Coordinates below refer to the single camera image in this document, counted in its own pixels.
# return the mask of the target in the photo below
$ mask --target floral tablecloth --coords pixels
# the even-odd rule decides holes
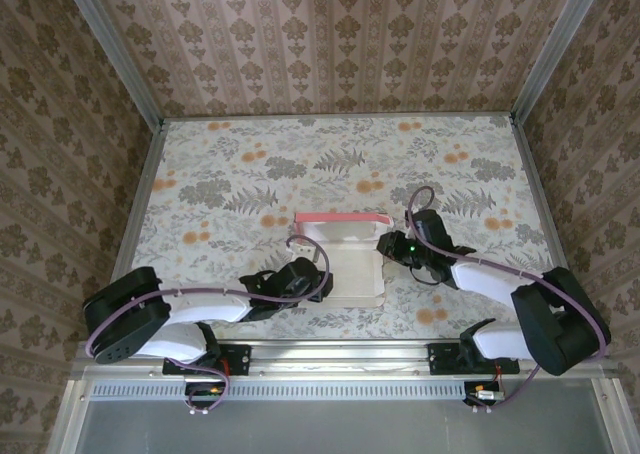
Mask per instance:
[[[224,285],[279,269],[296,211],[378,211],[404,227],[410,194],[429,184],[458,245],[532,270],[551,266],[506,116],[374,116],[171,122],[134,266]],[[220,323],[221,338],[457,337],[475,322],[513,319],[500,304],[415,282],[384,266],[380,308],[285,310]]]

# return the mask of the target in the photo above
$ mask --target damask wallpaper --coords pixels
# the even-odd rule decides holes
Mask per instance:
[[[165,117],[508,111],[566,0],[102,0]]]
[[[640,425],[640,0],[595,1],[525,132]]]
[[[0,452],[44,452],[149,137],[72,0],[0,0]]]

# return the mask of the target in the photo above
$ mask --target purple cable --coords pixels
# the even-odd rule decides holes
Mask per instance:
[[[85,344],[85,348],[84,348],[85,353],[87,354],[88,357],[93,358],[94,357],[93,344],[96,342],[96,339],[100,336],[100,334],[102,334],[111,324],[113,324],[116,320],[118,320],[125,312],[129,311],[130,309],[133,309],[134,307],[139,306],[143,302],[146,302],[150,299],[155,299],[156,297],[180,295],[180,294],[222,294],[222,295],[229,294],[233,296],[247,297],[249,299],[259,299],[263,301],[277,302],[282,304],[291,304],[291,303],[301,302],[311,297],[314,297],[324,288],[324,286],[327,284],[327,281],[329,280],[329,273],[330,273],[329,256],[327,256],[327,253],[320,246],[320,244],[318,244],[313,239],[310,239],[307,236],[303,236],[301,234],[294,234],[291,237],[289,237],[286,240],[287,247],[289,247],[293,239],[302,239],[304,241],[309,242],[318,250],[318,252],[322,255],[324,259],[324,263],[325,263],[324,276],[322,276],[322,280],[320,281],[320,284],[318,285],[318,287],[313,289],[310,293],[305,294],[304,296],[299,296],[299,297],[280,298],[280,297],[264,296],[262,294],[251,294],[249,292],[236,291],[234,289],[223,289],[219,287],[190,287],[190,288],[184,288],[184,289],[165,289],[160,291],[149,292],[147,294],[143,294],[138,298],[134,298],[131,301],[124,304],[123,306],[121,306],[119,309],[114,311],[109,317],[107,317],[96,329],[94,329],[94,331],[91,333],[91,335],[89,336],[89,339],[87,339],[87,342]],[[223,381],[225,382],[224,392],[211,405],[211,407],[208,408],[208,410],[215,408],[218,404],[220,404],[222,399],[224,399],[224,397],[226,396],[226,392],[230,385],[230,380],[224,373],[218,371],[217,369],[213,369],[209,367],[191,366],[189,364],[184,364],[175,359],[169,359],[169,361],[171,361],[172,363],[174,363],[179,367],[186,367],[193,370],[209,372],[223,379]]]
[[[483,265],[486,265],[486,266],[489,266],[489,267],[493,267],[494,269],[498,269],[500,271],[508,272],[509,274],[513,274],[513,275],[516,275],[516,276],[519,276],[519,277],[524,277],[525,279],[532,280],[532,281],[537,282],[537,283],[541,284],[542,286],[546,287],[551,292],[553,292],[558,297],[560,297],[562,300],[566,301],[576,311],[578,311],[578,313],[582,317],[584,317],[584,319],[589,323],[589,326],[596,333],[596,337],[598,338],[598,352],[593,357],[591,357],[589,359],[590,360],[598,360],[598,359],[602,359],[605,356],[606,349],[607,349],[607,342],[605,340],[604,333],[602,332],[602,329],[600,328],[600,326],[598,325],[596,320],[593,318],[593,316],[591,314],[589,314],[589,312],[584,307],[582,307],[580,304],[578,304],[574,299],[572,299],[567,293],[565,293],[561,289],[558,289],[553,284],[545,281],[542,277],[536,276],[535,274],[524,272],[524,271],[521,271],[520,269],[516,269],[516,268],[511,267],[511,266],[505,266],[504,264],[500,264],[498,262],[490,261],[490,260],[487,260],[487,259],[478,259],[476,257],[463,256],[463,255],[456,254],[456,253],[453,253],[453,252],[445,251],[444,249],[440,249],[439,247],[434,246],[433,244],[428,242],[422,236],[422,234],[420,234],[420,232],[416,228],[416,224],[415,224],[415,222],[413,220],[413,204],[414,204],[416,198],[418,197],[418,194],[420,194],[422,191],[426,191],[426,190],[428,190],[431,193],[431,197],[429,198],[429,201],[427,202],[426,206],[423,207],[423,209],[428,209],[429,206],[433,203],[433,200],[434,200],[435,195],[436,195],[435,191],[433,190],[433,188],[431,186],[422,186],[416,192],[414,192],[413,195],[411,196],[411,199],[409,199],[409,205],[407,206],[407,219],[409,221],[409,227],[411,228],[411,230],[413,231],[414,235],[416,236],[416,239],[418,239],[422,244],[427,246],[432,251],[437,252],[438,254],[442,254],[443,256],[447,256],[447,257],[450,257],[452,259],[458,259],[460,261],[475,262],[476,264],[483,264]],[[531,371],[531,373],[529,374],[529,377],[527,377],[527,379],[524,381],[524,383],[522,383],[516,390],[514,390],[511,393],[511,395],[509,395],[504,401],[502,401],[501,403],[496,404],[495,406],[493,406],[493,408],[495,409],[498,406],[502,406],[504,404],[508,404],[513,399],[515,399],[522,392],[523,388],[527,384],[529,384],[531,382],[531,380],[534,378],[534,376],[537,374],[537,372],[539,370],[540,370],[540,366],[537,365]]]

